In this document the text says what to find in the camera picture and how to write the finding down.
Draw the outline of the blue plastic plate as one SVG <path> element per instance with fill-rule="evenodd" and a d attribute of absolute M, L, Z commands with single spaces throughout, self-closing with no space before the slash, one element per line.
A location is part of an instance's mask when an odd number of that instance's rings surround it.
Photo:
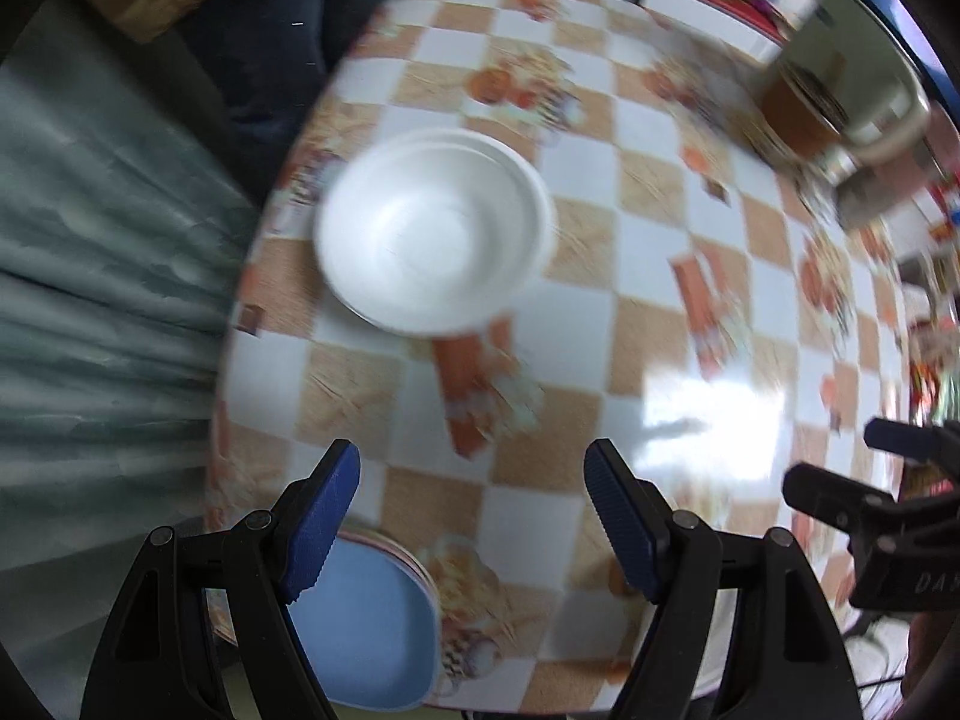
<path fill-rule="evenodd" d="M 288 614 L 334 704 L 403 712 L 433 694 L 441 660 L 438 592 L 398 551 L 337 538 L 316 582 Z"/>

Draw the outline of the checkered patterned tablecloth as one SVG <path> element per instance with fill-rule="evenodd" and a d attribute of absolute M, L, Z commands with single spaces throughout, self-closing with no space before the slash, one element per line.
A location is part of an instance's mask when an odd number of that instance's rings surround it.
<path fill-rule="evenodd" d="M 901 413 L 901 299 L 880 232 L 844 234 L 709 119 L 745 68 L 622 0 L 389 0 L 314 109 L 242 273 L 205 522 L 229 527 L 337 437 L 353 515 L 425 562 L 439 707 L 612 704 L 641 603 L 583 484 L 597 437 L 664 496 L 740 533 L 789 528 L 841 626 L 844 538 L 782 502 L 808 461 L 895 491 L 862 442 Z M 555 259 L 460 340 L 389 335 L 320 281 L 319 186 L 364 148 L 459 127 L 516 149 L 558 211 Z"/>

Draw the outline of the grey metal container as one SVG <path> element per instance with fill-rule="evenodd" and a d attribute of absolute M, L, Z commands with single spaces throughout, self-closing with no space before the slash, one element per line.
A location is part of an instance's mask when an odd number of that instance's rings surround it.
<path fill-rule="evenodd" d="M 835 216 L 851 232 L 877 220 L 890 208 L 926 187 L 929 177 L 911 156 L 858 169 L 835 190 Z"/>

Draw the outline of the green curtain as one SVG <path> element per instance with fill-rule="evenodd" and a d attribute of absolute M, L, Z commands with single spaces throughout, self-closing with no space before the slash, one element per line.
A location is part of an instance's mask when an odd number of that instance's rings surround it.
<path fill-rule="evenodd" d="M 101 36 L 34 15 L 2 64 L 2 642 L 55 717 L 149 530 L 202 526 L 256 221 Z"/>

